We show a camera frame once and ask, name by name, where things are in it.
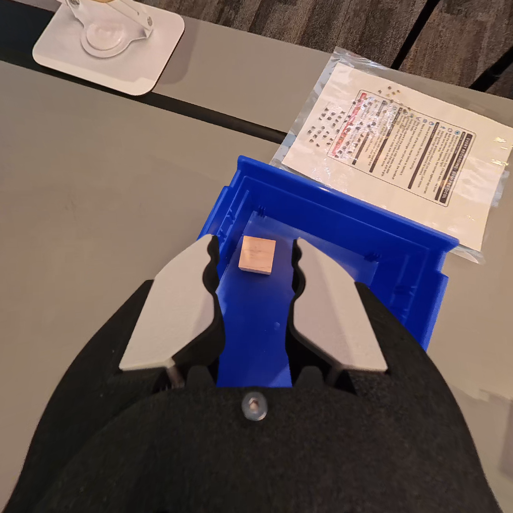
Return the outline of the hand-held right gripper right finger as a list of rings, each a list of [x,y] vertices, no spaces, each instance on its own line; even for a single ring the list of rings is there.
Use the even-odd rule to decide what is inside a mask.
[[[292,290],[285,349],[292,385],[316,368],[328,385],[345,371],[384,374],[388,365],[355,280],[305,239],[292,244]]]

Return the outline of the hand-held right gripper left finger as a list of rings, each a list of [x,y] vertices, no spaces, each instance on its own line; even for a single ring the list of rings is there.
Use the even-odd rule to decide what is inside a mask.
[[[217,384],[226,331],[217,288],[219,240],[207,234],[156,275],[124,354],[122,372],[163,369],[180,387],[195,368]]]

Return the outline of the blue plastic bin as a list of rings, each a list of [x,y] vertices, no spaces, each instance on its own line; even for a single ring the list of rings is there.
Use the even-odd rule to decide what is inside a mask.
[[[292,244],[303,238],[367,285],[427,350],[448,278],[452,236],[240,156],[199,238],[220,247],[217,296],[226,343],[218,387],[290,387],[286,320],[293,297]],[[271,275],[238,267],[243,236],[275,240]]]

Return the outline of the wooden cube blue tape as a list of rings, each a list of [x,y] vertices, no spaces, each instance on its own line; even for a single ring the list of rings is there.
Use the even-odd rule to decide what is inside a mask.
[[[271,275],[275,248],[275,240],[243,236],[239,269],[249,273]]]

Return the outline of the instruction sheet in plastic sleeve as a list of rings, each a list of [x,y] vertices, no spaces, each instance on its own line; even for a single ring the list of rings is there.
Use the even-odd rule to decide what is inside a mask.
[[[512,174],[512,113],[499,107],[337,47],[271,164],[451,236],[481,264]]]

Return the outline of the white tablet stand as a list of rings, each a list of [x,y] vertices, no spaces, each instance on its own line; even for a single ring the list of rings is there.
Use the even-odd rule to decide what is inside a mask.
[[[35,62],[131,96],[156,85],[185,30],[182,16],[136,1],[61,1]]]

